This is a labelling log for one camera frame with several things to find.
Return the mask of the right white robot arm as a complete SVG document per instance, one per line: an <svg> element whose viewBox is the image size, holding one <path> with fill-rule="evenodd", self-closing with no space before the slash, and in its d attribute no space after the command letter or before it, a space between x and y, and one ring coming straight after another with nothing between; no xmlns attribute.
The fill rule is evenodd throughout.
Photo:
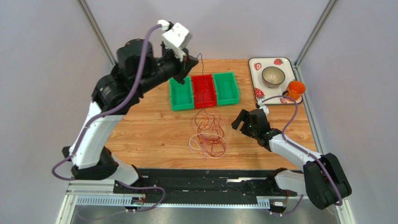
<svg viewBox="0 0 398 224"><path fill-rule="evenodd" d="M271 128L262 109L242 109L231 126L300 169L297 173L279 168L268 174L266 189L271 194L293 191L307 196L320 210L334 204L341 205L342 200L352 194L349 181L334 154L309 150L292 141L281 130Z"/></svg>

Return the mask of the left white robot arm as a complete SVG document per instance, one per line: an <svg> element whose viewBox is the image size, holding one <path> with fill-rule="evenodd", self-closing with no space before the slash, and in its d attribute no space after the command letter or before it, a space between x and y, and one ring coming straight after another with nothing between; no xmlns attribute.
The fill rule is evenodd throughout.
<svg viewBox="0 0 398 224"><path fill-rule="evenodd" d="M117 50L118 63L111 73L102 77L92 93L89 112L78 139L72 146L64 147L64 157L71 161L73 180L116 180L133 184L139 178L136 167L116 158L105 143L115 126L138 104L144 94L171 80L186 85L187 75L198 64L198 59L183 48L179 59L175 52L161 43L161 57L154 57L151 43L144 54L145 62L139 85L133 89L138 72L143 39L133 39Z"/></svg>

